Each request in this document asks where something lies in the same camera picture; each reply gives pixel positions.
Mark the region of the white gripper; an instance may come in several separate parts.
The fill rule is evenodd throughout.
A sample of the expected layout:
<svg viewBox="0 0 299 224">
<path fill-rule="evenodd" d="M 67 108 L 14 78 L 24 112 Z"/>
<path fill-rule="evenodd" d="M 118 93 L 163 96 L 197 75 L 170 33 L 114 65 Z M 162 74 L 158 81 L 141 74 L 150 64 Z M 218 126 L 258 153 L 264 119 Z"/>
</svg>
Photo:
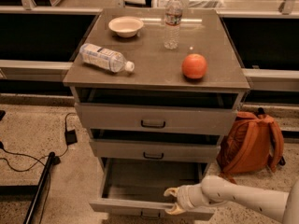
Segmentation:
<svg viewBox="0 0 299 224">
<path fill-rule="evenodd" d="M 168 215 L 180 215 L 194 208 L 189 194 L 190 188 L 190 186 L 180 186 L 178 188 L 168 188 L 164 191 L 164 197 L 177 197 L 177 202 L 171 208 L 165 210 Z"/>
</svg>

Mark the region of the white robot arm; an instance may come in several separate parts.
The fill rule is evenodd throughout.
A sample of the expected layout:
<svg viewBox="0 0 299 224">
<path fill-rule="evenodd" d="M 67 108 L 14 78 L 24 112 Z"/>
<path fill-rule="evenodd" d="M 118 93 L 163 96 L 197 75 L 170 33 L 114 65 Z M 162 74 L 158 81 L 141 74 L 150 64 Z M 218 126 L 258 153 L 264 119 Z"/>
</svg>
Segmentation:
<svg viewBox="0 0 299 224">
<path fill-rule="evenodd" d="M 295 182 L 290 192 L 282 192 L 240 186 L 219 176 L 207 175 L 199 184 L 168 188 L 164 196 L 177 199 L 166 209 L 169 215 L 234 202 L 281 224 L 299 224 L 299 181 Z"/>
</svg>

